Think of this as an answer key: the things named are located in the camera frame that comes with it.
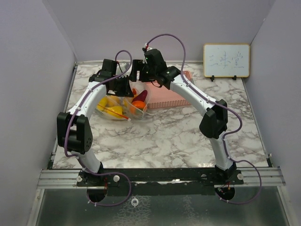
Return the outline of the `orange persimmon green leaf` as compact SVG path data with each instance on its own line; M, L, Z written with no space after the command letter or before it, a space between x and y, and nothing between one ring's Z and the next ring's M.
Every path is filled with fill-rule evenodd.
M146 106L146 104L143 101L133 101L132 106L136 107L137 109L143 110Z

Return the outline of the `yellow orange fruit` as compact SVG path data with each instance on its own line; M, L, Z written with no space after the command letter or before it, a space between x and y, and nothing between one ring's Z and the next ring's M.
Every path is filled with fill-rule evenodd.
M96 109L97 109L98 111L104 111L104 110L105 110L105 107L106 107L106 105L107 105L107 103L108 103L108 98L107 98L107 97L103 97L103 98L99 101L99 103L97 104Z

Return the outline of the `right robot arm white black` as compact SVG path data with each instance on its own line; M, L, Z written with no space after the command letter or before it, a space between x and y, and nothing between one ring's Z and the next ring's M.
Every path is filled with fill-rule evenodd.
M211 100L184 76L182 69L175 66L168 67L158 49L144 47L143 53L143 60L133 61L129 79L132 82L156 81L160 88L164 86L177 93L196 108L202 116L199 129L210 140L214 151L216 168L219 169L216 172L216 179L221 184L227 184L233 179L230 170L232 163L222 144L222 135L225 134L228 123L225 109L227 103L223 100Z

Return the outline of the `dark red fruit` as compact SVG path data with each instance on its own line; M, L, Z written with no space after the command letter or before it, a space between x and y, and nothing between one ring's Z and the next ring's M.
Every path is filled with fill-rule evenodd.
M146 100L147 95L148 95L148 91L143 90L139 95L137 95L136 97L133 98L132 102L135 102L135 101L144 102Z

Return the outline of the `clear bag red zipper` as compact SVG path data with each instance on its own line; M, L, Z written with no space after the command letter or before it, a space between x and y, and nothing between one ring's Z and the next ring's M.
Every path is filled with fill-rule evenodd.
M123 97L106 95L96 105L95 110L109 120L131 121L126 113L126 105Z

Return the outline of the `yellow orange peach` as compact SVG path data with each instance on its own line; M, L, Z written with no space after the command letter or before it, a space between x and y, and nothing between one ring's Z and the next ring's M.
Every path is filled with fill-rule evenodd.
M117 96L107 96L107 106L114 107L120 105L120 98Z

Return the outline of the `clear bag white zipper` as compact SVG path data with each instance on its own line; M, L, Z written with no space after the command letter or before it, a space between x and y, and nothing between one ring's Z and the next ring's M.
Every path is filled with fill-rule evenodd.
M146 83L130 82L133 97L123 98L123 110L129 118L142 119L148 109L151 91Z

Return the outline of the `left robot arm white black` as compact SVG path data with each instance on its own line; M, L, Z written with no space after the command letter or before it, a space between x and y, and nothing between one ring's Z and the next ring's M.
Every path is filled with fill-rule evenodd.
M105 59L101 69L89 78L88 86L78 102L66 113L57 116L57 142L64 148L67 157L76 157L88 181L98 186L103 182L103 165L90 150L93 134L89 119L96 106L108 92L118 97L133 97L129 78L125 75L129 67L121 69L116 60Z

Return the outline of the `yellow bell pepper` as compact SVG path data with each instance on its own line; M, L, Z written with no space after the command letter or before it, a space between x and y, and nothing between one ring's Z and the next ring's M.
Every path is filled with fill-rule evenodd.
M116 118L122 118L123 117L123 108L122 106L114 106L114 107L108 107L106 108L106 113L110 114L111 116L114 116Z

